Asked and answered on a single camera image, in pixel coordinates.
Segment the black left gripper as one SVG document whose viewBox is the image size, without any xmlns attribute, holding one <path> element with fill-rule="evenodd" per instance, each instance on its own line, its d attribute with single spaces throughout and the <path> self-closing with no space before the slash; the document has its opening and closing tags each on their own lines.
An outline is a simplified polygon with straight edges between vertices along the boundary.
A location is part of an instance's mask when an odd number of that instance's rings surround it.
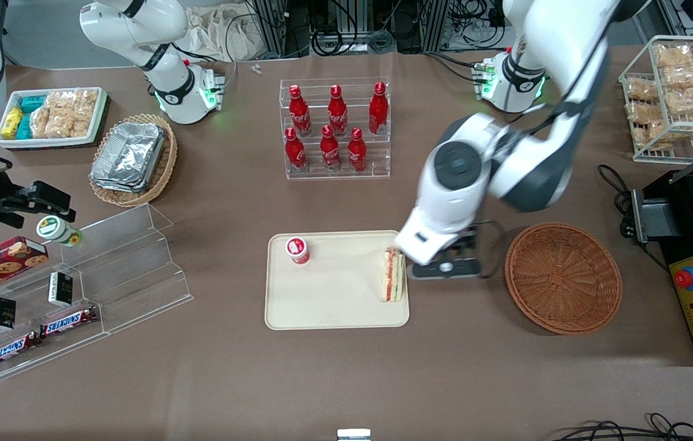
<svg viewBox="0 0 693 441">
<path fill-rule="evenodd" d="M 478 226 L 470 225 L 461 236 L 439 255 L 442 262 L 478 262 Z"/>
</svg>

